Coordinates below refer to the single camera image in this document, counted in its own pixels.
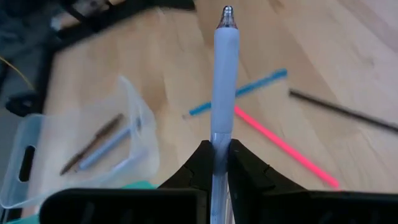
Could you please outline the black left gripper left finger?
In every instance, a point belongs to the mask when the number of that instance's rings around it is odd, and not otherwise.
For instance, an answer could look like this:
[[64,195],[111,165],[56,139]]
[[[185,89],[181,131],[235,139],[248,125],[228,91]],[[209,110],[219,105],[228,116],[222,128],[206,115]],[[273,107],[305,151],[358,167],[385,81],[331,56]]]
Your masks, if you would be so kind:
[[66,189],[48,197],[40,224],[210,224],[215,152],[204,140],[156,189]]

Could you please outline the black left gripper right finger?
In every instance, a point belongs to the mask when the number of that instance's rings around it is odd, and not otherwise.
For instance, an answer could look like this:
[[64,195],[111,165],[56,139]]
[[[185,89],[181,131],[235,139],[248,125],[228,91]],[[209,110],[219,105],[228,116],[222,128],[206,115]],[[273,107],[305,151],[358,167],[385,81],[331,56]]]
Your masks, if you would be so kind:
[[398,224],[398,194],[305,189],[237,139],[228,184],[236,224]]

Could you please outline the pink pencil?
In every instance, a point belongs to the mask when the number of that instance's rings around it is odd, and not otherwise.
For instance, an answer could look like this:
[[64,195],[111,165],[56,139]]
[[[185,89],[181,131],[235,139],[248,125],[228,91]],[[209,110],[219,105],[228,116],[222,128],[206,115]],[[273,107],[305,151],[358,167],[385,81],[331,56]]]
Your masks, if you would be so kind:
[[292,146],[284,142],[280,137],[274,134],[272,131],[265,128],[261,123],[256,121],[253,117],[249,116],[246,112],[244,112],[241,108],[235,106],[234,107],[235,115],[239,116],[243,121],[245,121],[248,125],[254,128],[256,131],[261,133],[264,137],[274,143],[277,147],[283,150],[286,154],[304,166],[307,170],[315,174],[320,180],[324,181],[331,188],[339,190],[340,183],[334,177],[332,177],[329,173],[325,172],[323,169],[316,166],[312,161],[307,159],[305,156],[301,155],[296,149]]

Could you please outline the light blue pen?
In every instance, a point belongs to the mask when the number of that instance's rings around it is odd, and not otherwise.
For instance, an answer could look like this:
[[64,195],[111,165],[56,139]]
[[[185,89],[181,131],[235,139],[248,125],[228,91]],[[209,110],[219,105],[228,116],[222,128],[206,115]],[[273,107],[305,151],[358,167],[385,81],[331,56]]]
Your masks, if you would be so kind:
[[133,126],[126,126],[112,135],[105,143],[103,143],[95,152],[89,155],[86,159],[78,165],[78,170],[87,170],[93,164],[98,162],[107,152],[115,148],[123,139],[130,135],[131,131],[136,131],[141,128],[141,119],[136,118]]

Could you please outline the brown pen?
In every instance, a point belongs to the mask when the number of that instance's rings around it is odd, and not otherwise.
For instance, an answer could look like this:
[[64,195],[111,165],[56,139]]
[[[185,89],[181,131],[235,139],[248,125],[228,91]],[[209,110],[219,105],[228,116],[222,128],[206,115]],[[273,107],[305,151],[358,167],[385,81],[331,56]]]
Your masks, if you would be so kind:
[[62,176],[66,174],[77,162],[79,162],[85,154],[95,145],[98,143],[98,141],[107,135],[110,131],[112,131],[124,118],[124,115],[122,113],[118,113],[116,116],[114,116],[111,120],[109,120],[107,123],[105,123],[97,132],[94,134],[94,136],[90,139],[88,144],[86,144],[82,149],[80,149],[77,153],[75,153],[63,166],[63,168],[60,170],[59,175]]

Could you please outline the blue pencil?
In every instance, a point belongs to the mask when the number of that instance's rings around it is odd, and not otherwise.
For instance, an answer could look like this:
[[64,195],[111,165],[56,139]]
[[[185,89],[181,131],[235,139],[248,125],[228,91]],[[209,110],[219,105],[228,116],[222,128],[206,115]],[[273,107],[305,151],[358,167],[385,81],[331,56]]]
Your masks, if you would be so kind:
[[[253,81],[251,83],[248,83],[248,84],[245,84],[245,85],[239,87],[236,90],[235,97],[238,98],[240,96],[246,95],[254,90],[257,90],[264,86],[270,85],[272,82],[274,82],[276,80],[286,78],[286,77],[287,77],[287,70],[285,68],[275,70],[268,76],[265,76],[256,81]],[[191,109],[187,114],[184,114],[182,116],[182,118],[189,118],[192,116],[197,116],[197,115],[204,113],[205,111],[208,111],[210,109],[211,109],[211,102],[208,101],[206,103],[203,103],[203,104]]]

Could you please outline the lavender pen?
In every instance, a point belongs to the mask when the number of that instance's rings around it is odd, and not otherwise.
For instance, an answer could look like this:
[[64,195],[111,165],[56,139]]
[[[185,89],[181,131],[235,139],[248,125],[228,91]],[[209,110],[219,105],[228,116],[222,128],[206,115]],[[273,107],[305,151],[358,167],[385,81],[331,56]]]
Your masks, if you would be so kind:
[[210,224],[225,224],[227,159],[233,130],[239,60],[239,30],[232,6],[225,6],[214,34],[211,143],[215,150]]

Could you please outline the teal plastic bin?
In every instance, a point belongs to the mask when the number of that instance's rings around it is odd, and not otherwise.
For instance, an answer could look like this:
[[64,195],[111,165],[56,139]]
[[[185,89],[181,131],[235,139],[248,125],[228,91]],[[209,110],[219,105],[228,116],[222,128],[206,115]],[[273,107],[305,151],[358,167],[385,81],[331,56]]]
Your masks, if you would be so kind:
[[[125,185],[124,189],[156,189],[158,185],[154,185],[148,181],[140,181]],[[11,221],[3,221],[2,224],[40,224],[39,215],[33,214],[25,218],[12,218]]]

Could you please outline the clear plastic bin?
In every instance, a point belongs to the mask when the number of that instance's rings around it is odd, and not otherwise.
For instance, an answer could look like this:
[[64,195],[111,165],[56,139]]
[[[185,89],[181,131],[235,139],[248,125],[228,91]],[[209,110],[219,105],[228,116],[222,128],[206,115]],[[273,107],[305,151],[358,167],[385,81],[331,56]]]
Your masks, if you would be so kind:
[[[122,121],[60,176],[66,162],[118,113],[124,115]],[[80,162],[122,128],[132,127],[136,118],[142,121],[140,129],[131,131],[87,170],[78,170]],[[0,205],[36,206],[49,195],[69,188],[120,188],[150,180],[158,168],[154,114],[130,81],[121,76],[103,98],[61,114],[31,114],[20,122],[0,190]]]

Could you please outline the black pencil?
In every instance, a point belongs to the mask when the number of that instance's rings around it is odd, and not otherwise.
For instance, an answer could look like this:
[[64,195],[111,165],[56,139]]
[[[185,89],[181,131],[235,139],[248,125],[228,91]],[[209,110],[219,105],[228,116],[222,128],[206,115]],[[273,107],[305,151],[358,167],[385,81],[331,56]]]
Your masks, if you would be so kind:
[[357,119],[362,122],[377,126],[382,129],[386,129],[388,131],[391,131],[393,133],[398,134],[398,124],[392,123],[392,122],[387,122],[381,118],[377,118],[365,113],[362,113],[360,111],[352,110],[351,108],[345,107],[338,105],[336,103],[332,103],[330,101],[309,95],[308,93],[304,93],[302,91],[296,90],[296,89],[289,89],[289,96],[306,101],[307,103],[319,106],[321,108],[324,108],[329,111],[334,111],[335,113],[341,114],[343,116],[347,116],[349,118]]

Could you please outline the black table frame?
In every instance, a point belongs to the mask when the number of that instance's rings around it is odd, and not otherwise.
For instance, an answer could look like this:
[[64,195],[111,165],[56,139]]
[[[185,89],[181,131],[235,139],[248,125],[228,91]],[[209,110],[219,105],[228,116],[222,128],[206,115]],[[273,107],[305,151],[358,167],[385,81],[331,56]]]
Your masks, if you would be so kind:
[[41,45],[42,54],[39,57],[38,77],[34,89],[10,96],[5,103],[5,109],[10,113],[25,117],[31,113],[43,112],[53,58],[57,52],[153,7],[187,11],[196,9],[194,0],[123,0],[116,4],[107,0],[106,5],[109,6],[107,10],[84,16],[72,8],[72,3],[75,1],[60,0],[60,5],[79,23],[60,31],[53,31],[46,36],[45,42]]

